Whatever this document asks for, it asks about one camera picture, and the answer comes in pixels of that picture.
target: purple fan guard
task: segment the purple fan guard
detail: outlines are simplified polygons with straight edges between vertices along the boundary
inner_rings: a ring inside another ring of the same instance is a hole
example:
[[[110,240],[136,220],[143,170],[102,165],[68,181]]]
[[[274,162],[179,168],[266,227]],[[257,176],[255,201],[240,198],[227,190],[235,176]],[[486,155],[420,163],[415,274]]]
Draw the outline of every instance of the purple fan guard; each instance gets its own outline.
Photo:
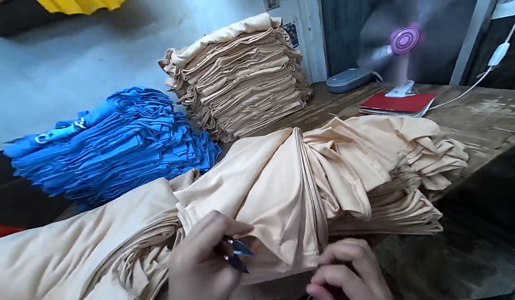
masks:
[[[420,33],[416,26],[397,29],[391,34],[391,50],[395,54],[407,53],[417,45],[419,38]]]

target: stack of beige t-shirts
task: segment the stack of beige t-shirts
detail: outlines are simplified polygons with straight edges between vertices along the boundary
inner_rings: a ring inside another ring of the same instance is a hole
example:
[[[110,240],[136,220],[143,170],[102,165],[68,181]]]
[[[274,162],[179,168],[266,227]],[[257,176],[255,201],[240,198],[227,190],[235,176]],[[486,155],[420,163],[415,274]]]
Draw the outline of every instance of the stack of beige t-shirts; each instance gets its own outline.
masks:
[[[1,238],[0,299],[153,299],[168,279],[168,237],[178,245],[211,210],[255,226],[243,284],[315,268],[328,233],[440,231],[418,187],[445,188],[440,172],[466,166],[462,147],[428,119],[388,116],[244,138],[199,178],[161,178]]]
[[[214,140],[246,137],[306,105],[311,90],[281,18],[266,13],[214,31],[159,65]]]

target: hand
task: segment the hand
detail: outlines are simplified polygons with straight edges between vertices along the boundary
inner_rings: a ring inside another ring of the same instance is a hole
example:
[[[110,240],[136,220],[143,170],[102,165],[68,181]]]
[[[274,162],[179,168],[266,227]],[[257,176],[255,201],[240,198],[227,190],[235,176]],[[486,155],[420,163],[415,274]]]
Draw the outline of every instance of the hand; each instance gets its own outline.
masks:
[[[325,285],[343,289],[350,300],[392,300],[376,255],[365,240],[345,239],[328,245],[307,293],[316,300],[334,300]],[[348,263],[352,269],[341,263]]]
[[[225,235],[245,234],[254,227],[214,210],[198,222],[169,259],[170,300],[228,299],[241,280],[213,248]]]

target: sticker on wall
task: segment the sticker on wall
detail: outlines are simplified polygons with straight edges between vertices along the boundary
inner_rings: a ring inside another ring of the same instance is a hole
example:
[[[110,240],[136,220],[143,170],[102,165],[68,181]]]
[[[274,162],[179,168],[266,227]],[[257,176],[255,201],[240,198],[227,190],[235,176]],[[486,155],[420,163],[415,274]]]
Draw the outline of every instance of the sticker on wall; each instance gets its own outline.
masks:
[[[298,36],[296,35],[296,26],[294,25],[294,22],[284,24],[284,29],[287,31],[293,47],[298,47]]]
[[[265,9],[267,11],[280,7],[280,0],[263,0],[263,2],[265,3]]]

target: scissors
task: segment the scissors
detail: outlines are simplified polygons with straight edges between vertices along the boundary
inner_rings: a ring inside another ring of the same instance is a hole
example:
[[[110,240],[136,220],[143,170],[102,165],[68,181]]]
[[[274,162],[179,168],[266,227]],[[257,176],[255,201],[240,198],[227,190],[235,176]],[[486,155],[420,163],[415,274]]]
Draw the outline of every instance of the scissors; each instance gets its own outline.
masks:
[[[231,247],[222,247],[221,243],[228,243],[231,245]],[[238,270],[241,273],[249,273],[248,269],[246,268],[245,264],[241,261],[239,258],[239,255],[246,255],[251,256],[254,255],[250,249],[248,249],[248,246],[245,245],[243,242],[234,239],[231,236],[225,235],[222,237],[222,241],[215,247],[215,251],[217,253],[220,253],[224,260],[227,261],[232,268]]]

